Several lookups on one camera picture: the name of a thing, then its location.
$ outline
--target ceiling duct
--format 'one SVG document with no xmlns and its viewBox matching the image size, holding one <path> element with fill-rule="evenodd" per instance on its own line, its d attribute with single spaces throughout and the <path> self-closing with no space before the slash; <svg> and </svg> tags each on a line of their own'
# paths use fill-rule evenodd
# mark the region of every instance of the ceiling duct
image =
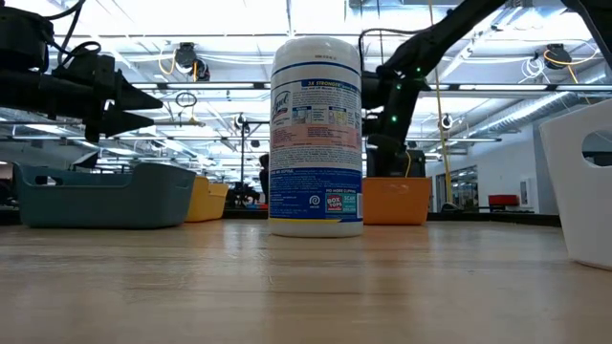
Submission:
<svg viewBox="0 0 612 344">
<path fill-rule="evenodd" d="M 462 0 L 431 0 L 433 6 L 459 6 Z M 429 0 L 349 0 L 348 6 L 351 9 L 358 10 L 376 8 L 380 3 L 382 8 L 399 7 L 399 6 L 428 6 Z"/>
<path fill-rule="evenodd" d="M 534 0 L 508 0 L 507 8 L 530 8 L 534 6 Z"/>
<path fill-rule="evenodd" d="M 612 70 L 607 63 L 602 62 L 579 75 L 580 80 L 587 84 L 612 83 Z M 535 120 L 545 118 L 554 113 L 572 108 L 580 104 L 580 98 L 574 92 L 557 92 L 538 99 L 529 99 L 518 102 L 486 120 L 476 124 L 469 131 L 453 135 L 456 138 L 469 138 L 480 136 L 487 132 L 505 132 L 515 130 Z"/>
</svg>

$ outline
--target orange bin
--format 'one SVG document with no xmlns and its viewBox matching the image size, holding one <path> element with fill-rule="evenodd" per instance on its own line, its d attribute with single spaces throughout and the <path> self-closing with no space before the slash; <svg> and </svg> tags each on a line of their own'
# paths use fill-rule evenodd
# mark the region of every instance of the orange bin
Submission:
<svg viewBox="0 0 612 344">
<path fill-rule="evenodd" d="M 196 177 L 186 222 L 221 219 L 229 188 L 226 184 L 210 183 L 206 177 Z"/>
<path fill-rule="evenodd" d="M 431 178 L 365 178 L 363 223 L 421 226 L 430 196 Z"/>
</svg>

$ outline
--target product label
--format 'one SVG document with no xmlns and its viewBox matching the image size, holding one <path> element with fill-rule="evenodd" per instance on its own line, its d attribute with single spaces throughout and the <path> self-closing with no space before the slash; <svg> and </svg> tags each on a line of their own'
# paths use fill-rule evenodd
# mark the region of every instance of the product label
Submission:
<svg viewBox="0 0 612 344">
<path fill-rule="evenodd" d="M 306 78 L 272 99 L 271 217 L 361 221 L 359 88 Z"/>
</svg>

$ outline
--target table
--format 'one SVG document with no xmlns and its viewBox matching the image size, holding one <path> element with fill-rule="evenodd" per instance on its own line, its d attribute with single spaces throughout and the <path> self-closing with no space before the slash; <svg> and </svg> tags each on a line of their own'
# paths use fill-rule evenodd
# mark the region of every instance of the table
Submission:
<svg viewBox="0 0 612 344">
<path fill-rule="evenodd" d="M 0 227 L 2 343 L 609 343 L 612 272 L 558 228 Z"/>
</svg>

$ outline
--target teal storage bin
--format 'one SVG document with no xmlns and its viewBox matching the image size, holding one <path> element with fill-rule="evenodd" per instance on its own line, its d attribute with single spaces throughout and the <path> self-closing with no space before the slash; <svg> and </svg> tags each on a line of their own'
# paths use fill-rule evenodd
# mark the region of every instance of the teal storage bin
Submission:
<svg viewBox="0 0 612 344">
<path fill-rule="evenodd" d="M 157 163 L 114 175 L 16 164 L 14 178 L 26 226 L 145 229 L 185 221 L 195 173 Z"/>
</svg>

